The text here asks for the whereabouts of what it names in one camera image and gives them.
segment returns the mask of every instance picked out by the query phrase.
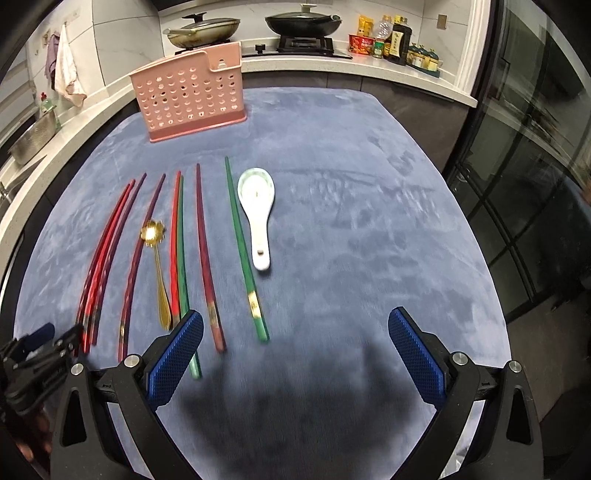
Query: white tile wall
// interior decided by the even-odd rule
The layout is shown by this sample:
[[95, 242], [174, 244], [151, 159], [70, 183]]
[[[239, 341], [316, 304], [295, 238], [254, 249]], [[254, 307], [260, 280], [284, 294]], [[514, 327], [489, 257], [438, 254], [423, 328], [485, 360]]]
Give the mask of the white tile wall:
[[164, 55], [158, 17], [116, 20], [94, 29], [106, 84]]
[[72, 42], [92, 27], [92, 0], [63, 0], [35, 29], [27, 41], [32, 76], [45, 68], [47, 47], [43, 46], [43, 35], [46, 32], [50, 35], [55, 31], [59, 33], [64, 22], [68, 40]]
[[150, 0], [93, 0], [95, 25], [123, 18], [157, 17], [158, 10]]
[[103, 88], [105, 82], [100, 74], [94, 29], [89, 28], [75, 40], [70, 40], [70, 49], [78, 71], [78, 79], [86, 94], [90, 95]]
[[[78, 79], [87, 95], [103, 88], [105, 83], [100, 72], [99, 58], [96, 54], [95, 35], [93, 28], [89, 28], [82, 35], [70, 42], [70, 49], [78, 72]], [[45, 68], [33, 77], [36, 98], [39, 101], [41, 92], [45, 92], [56, 104], [59, 115], [74, 105], [51, 89], [50, 81], [45, 77]]]
[[[236, 2], [217, 2], [211, 5], [193, 7], [182, 12], [164, 16], [160, 19], [161, 29], [178, 28], [191, 23], [181, 17], [192, 13], [207, 11], [205, 18], [231, 17], [239, 18], [241, 23], [234, 40], [251, 40], [254, 38], [276, 37], [267, 26], [265, 17], [282, 12], [300, 10], [299, 3], [253, 3], [237, 5]], [[359, 15], [371, 17], [375, 22], [383, 15], [402, 15], [408, 18], [408, 26], [413, 29], [412, 41], [417, 42], [423, 16], [423, 0], [334, 0], [330, 5], [318, 4], [314, 11], [339, 15], [343, 22], [339, 29], [331, 35], [337, 41], [349, 41], [349, 34], [357, 32]], [[178, 50], [166, 36], [163, 36], [164, 54], [174, 54]]]
[[471, 3], [472, 0], [425, 0], [423, 18], [436, 20], [438, 15], [447, 15], [448, 22], [468, 25]]
[[19, 120], [21, 112], [32, 103], [33, 95], [30, 90], [26, 90], [2, 108], [0, 111], [0, 132]]
[[[453, 81], [466, 41], [470, 7], [479, 0], [425, 0], [419, 43], [433, 48], [443, 62], [444, 77]], [[445, 30], [437, 28], [437, 16], [447, 15]]]
[[0, 102], [9, 97], [24, 83], [28, 83], [29, 81], [29, 72], [26, 68], [19, 69], [19, 71], [16, 73], [14, 72], [16, 72], [16, 70], [14, 70], [12, 73], [9, 70], [8, 74], [2, 80], [2, 83], [0, 83]]
[[445, 30], [439, 30], [437, 29], [437, 20], [425, 18], [421, 26], [419, 41], [427, 50], [430, 48], [435, 50], [443, 62], [443, 70], [456, 74], [462, 58], [467, 30], [467, 25], [452, 22], [447, 23]]

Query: kitchen cabinet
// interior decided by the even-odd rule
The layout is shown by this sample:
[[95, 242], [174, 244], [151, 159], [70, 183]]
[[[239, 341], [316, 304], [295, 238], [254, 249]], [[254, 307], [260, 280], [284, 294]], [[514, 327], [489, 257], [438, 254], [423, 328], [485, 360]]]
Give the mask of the kitchen cabinet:
[[242, 74], [243, 88], [320, 87], [326, 88], [326, 72], [250, 72]]
[[443, 171], [466, 120], [467, 105], [368, 77], [363, 77], [361, 91], [376, 97]]
[[469, 107], [387, 80], [325, 72], [250, 72], [244, 88], [322, 87], [370, 93], [411, 135], [439, 171], [443, 171], [466, 120]]

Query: gold spoon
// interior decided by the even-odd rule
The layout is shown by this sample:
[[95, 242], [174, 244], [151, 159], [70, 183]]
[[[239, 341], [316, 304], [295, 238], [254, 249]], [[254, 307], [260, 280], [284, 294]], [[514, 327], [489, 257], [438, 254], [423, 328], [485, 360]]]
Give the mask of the gold spoon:
[[140, 236], [150, 248], [154, 249], [154, 258], [156, 260], [156, 283], [158, 285], [158, 314], [160, 315], [160, 326], [164, 330], [170, 330], [173, 324], [173, 318], [170, 313], [170, 303], [166, 295], [166, 287], [162, 277], [162, 266], [160, 265], [160, 253], [158, 244], [164, 239], [164, 224], [160, 221], [150, 220], [145, 227], [141, 229]]

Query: green chopstick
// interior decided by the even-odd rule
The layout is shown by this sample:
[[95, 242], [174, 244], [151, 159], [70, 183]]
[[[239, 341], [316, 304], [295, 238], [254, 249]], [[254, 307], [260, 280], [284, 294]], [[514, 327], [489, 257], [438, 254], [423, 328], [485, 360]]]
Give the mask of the green chopstick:
[[236, 233], [238, 253], [240, 254], [240, 263], [242, 266], [242, 274], [244, 275], [246, 293], [248, 294], [248, 303], [251, 307], [252, 320], [255, 323], [256, 335], [258, 339], [261, 342], [268, 342], [269, 332], [267, 331], [265, 317], [262, 315], [261, 306], [259, 305], [258, 296], [256, 294], [255, 279], [252, 275], [251, 262], [248, 258], [248, 250], [244, 240], [244, 232], [242, 231], [240, 216], [238, 215], [236, 192], [234, 190], [232, 171], [230, 170], [230, 159], [228, 157], [226, 157], [226, 177], [228, 178], [228, 193], [230, 194], [230, 207], [232, 208], [232, 222], [234, 223], [234, 233]]
[[[178, 299], [181, 306], [181, 318], [189, 311], [189, 291], [187, 289], [187, 272], [184, 265], [184, 228], [183, 228], [183, 176], [181, 175], [178, 189], [178, 213], [177, 213], [177, 269], [178, 269]], [[199, 380], [203, 375], [197, 352], [189, 362], [191, 377]]]

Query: ceramic spoon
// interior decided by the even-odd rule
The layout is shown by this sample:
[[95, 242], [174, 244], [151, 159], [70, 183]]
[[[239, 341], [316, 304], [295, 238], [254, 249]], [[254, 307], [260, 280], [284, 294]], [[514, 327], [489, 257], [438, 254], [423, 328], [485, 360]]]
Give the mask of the ceramic spoon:
[[271, 264], [267, 221], [275, 199], [273, 179], [262, 168], [250, 168], [238, 179], [238, 198], [251, 224], [252, 263], [266, 270]]

